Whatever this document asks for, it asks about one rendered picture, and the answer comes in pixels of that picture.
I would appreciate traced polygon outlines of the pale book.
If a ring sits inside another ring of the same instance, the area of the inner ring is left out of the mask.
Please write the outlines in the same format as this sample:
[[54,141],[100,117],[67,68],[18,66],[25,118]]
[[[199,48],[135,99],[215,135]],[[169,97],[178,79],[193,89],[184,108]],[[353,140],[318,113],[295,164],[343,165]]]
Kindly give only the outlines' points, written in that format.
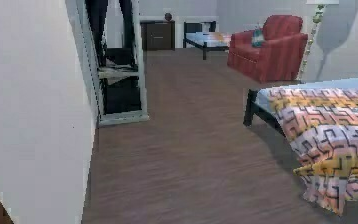
[[122,67],[100,67],[98,70],[100,79],[114,79],[114,78],[127,78],[138,77],[139,73],[131,68]]

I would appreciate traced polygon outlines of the white open shelf unit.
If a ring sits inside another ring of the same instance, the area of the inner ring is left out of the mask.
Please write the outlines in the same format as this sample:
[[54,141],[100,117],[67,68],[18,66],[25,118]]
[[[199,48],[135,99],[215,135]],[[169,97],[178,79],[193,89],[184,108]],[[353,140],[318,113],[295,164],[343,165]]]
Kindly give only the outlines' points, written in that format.
[[129,112],[110,113],[106,112],[108,80],[114,83],[124,81],[126,78],[100,79],[98,75],[99,62],[97,60],[94,39],[89,25],[89,18],[85,0],[75,0],[76,19],[78,31],[74,35],[76,38],[76,48],[78,58],[81,63],[83,81],[86,85],[88,100],[97,127],[112,126],[117,124],[147,121],[147,89],[145,85],[144,55],[142,50],[141,25],[139,19],[139,0],[131,0],[131,11],[133,16],[134,39],[133,53],[136,62],[138,90],[141,101],[141,109]]

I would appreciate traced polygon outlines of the dark brown nightstand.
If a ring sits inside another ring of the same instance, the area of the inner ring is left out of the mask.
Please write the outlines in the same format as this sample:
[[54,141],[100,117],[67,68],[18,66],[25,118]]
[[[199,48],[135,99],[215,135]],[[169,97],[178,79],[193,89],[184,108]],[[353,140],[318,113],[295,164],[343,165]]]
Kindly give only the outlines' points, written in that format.
[[140,25],[142,47],[145,51],[175,49],[174,21],[145,20]]

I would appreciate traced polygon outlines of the teal patterned cushion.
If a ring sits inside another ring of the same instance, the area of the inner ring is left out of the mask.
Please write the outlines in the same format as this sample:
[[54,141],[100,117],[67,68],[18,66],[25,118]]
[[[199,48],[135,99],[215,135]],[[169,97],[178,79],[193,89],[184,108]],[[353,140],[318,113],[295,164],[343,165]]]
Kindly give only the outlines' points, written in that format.
[[253,31],[251,44],[253,47],[261,47],[262,43],[265,41],[262,30],[257,28]]

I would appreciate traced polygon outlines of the white floor lamp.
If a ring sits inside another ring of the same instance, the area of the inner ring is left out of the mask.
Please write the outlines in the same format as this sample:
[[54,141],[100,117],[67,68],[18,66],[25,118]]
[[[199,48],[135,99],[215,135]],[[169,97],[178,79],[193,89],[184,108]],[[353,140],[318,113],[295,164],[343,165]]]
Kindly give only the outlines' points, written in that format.
[[308,40],[306,43],[305,51],[303,54],[303,58],[300,64],[299,73],[297,76],[297,79],[299,81],[302,80],[302,77],[305,73],[309,55],[311,54],[311,48],[315,41],[315,36],[319,30],[319,26],[323,20],[323,16],[325,13],[325,10],[328,5],[338,5],[339,0],[306,0],[307,5],[313,5],[314,6],[314,14],[311,17],[311,29],[308,34]]

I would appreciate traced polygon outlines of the black frame bed patterned cover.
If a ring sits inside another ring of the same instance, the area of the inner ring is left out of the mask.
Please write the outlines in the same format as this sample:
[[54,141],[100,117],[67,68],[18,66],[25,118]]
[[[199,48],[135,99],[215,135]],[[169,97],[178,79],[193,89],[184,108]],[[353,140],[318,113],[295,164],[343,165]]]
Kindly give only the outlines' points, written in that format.
[[358,201],[358,78],[250,89],[244,125],[254,116],[296,153],[307,201],[338,215]]
[[216,31],[216,21],[184,22],[183,47],[191,45],[202,51],[202,59],[207,59],[210,51],[227,51],[230,44],[230,35]]

